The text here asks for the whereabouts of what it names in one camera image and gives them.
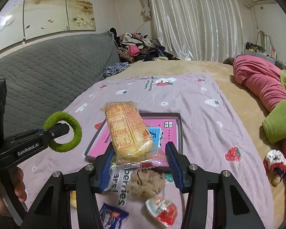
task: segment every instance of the human hand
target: human hand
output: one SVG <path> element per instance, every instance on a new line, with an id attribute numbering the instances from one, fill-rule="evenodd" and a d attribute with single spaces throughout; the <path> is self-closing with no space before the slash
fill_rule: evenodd
<path id="1" fill-rule="evenodd" d="M 23 171 L 22 169 L 17 167 L 16 171 L 16 178 L 18 182 L 14 184 L 15 187 L 15 194 L 18 196 L 18 199 L 21 203 L 24 203 L 27 199 L 27 193 L 25 192 L 25 185 L 23 182 Z M 1 196 L 0 196 L 0 215 L 11 217 L 11 214 L 9 213 L 8 209 L 6 208 Z"/>

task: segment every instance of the blue patterned cloth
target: blue patterned cloth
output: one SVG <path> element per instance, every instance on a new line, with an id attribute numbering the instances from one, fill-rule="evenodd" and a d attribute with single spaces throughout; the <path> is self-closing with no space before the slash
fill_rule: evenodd
<path id="1" fill-rule="evenodd" d="M 124 63 L 115 63 L 112 66 L 107 66 L 104 68 L 103 72 L 103 77 L 111 77 L 114 76 L 120 72 L 122 72 L 123 70 L 125 70 L 126 68 L 129 67 L 128 62 L 124 62 Z"/>

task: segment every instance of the blue snack wrapper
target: blue snack wrapper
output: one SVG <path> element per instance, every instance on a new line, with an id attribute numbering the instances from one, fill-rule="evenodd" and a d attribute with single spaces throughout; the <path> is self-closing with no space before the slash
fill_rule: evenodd
<path id="1" fill-rule="evenodd" d="M 125 219 L 128 215 L 129 213 L 126 211 L 106 203 L 103 204 L 100 210 L 104 229 L 121 229 L 122 219 Z"/>

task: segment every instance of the metal screw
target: metal screw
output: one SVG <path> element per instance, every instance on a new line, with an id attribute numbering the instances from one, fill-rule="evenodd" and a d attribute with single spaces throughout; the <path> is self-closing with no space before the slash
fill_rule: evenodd
<path id="1" fill-rule="evenodd" d="M 227 170 L 224 170 L 224 171 L 222 172 L 222 174 L 223 174 L 225 177 L 231 176 L 231 173 L 230 173 L 229 171 L 227 171 Z"/>
<path id="2" fill-rule="evenodd" d="M 191 170 L 197 170 L 197 169 L 198 169 L 198 166 L 195 165 L 195 164 L 190 164 L 190 169 L 191 169 Z"/>
<path id="3" fill-rule="evenodd" d="M 60 176 L 60 171 L 55 171 L 52 176 L 54 177 L 59 177 Z"/>
<path id="4" fill-rule="evenodd" d="M 86 170 L 91 171 L 94 169 L 94 166 L 92 164 L 89 164 L 85 167 Z"/>

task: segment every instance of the beige blanket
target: beige blanket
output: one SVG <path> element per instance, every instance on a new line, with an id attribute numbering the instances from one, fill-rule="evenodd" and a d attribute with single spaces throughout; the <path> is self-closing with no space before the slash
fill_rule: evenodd
<path id="1" fill-rule="evenodd" d="M 216 80 L 221 91 L 229 100 L 249 133 L 263 161 L 265 155 L 277 146 L 271 145 L 262 128 L 262 121 L 268 115 L 260 101 L 245 87 L 238 85 L 232 66 L 207 61 L 150 61 L 131 64 L 125 71 L 108 79 L 144 77 L 153 75 L 178 75 L 185 73 L 209 73 Z M 286 215 L 286 184 L 272 186 L 274 201 L 274 228 L 278 228 Z"/>

